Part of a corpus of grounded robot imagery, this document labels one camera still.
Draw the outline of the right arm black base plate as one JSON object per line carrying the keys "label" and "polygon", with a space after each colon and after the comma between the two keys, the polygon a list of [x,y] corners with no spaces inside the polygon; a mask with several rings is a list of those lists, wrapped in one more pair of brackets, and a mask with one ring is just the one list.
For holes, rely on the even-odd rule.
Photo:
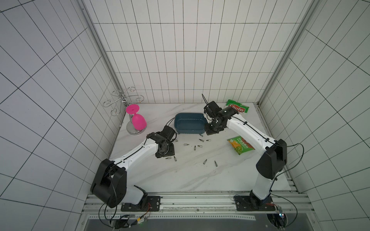
{"label": "right arm black base plate", "polygon": [[253,211],[263,211],[263,212],[272,212],[276,210],[276,207],[273,205],[271,196],[268,196],[264,200],[260,200],[255,196],[241,196],[234,195],[233,200],[236,205],[237,211],[244,212],[253,212]]}

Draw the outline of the dark teal plastic storage box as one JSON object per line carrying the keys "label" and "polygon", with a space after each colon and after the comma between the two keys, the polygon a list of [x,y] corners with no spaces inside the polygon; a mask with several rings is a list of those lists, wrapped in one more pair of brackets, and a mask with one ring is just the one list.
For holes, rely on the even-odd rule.
{"label": "dark teal plastic storage box", "polygon": [[180,134],[204,134],[205,124],[202,113],[178,113],[174,118],[175,130]]}

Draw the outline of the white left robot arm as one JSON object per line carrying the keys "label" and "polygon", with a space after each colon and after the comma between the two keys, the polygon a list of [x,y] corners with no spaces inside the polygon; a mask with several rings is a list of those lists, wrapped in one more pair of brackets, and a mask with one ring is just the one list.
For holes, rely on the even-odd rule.
{"label": "white left robot arm", "polygon": [[177,134],[166,125],[162,131],[148,134],[136,148],[115,159],[103,160],[91,185],[91,193],[110,208],[120,203],[143,210],[147,205],[147,192],[139,186],[128,183],[129,170],[149,157],[165,158],[175,155],[173,142]]}

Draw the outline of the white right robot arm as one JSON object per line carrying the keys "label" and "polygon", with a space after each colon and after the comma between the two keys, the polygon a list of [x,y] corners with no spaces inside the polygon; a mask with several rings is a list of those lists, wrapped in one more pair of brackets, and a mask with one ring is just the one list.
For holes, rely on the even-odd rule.
{"label": "white right robot arm", "polygon": [[211,119],[205,125],[207,135],[217,134],[224,129],[232,130],[251,144],[260,156],[256,164],[258,176],[250,197],[255,202],[265,202],[270,197],[275,178],[287,164],[286,142],[262,133],[233,107],[227,106],[222,109],[212,101],[206,104],[204,113]]}

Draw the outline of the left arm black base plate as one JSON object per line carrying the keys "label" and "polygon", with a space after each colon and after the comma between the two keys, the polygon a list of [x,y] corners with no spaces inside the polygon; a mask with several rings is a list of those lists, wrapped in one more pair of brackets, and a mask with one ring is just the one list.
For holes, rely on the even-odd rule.
{"label": "left arm black base plate", "polygon": [[122,212],[157,212],[160,210],[160,196],[145,196],[137,205],[124,203],[121,206]]}

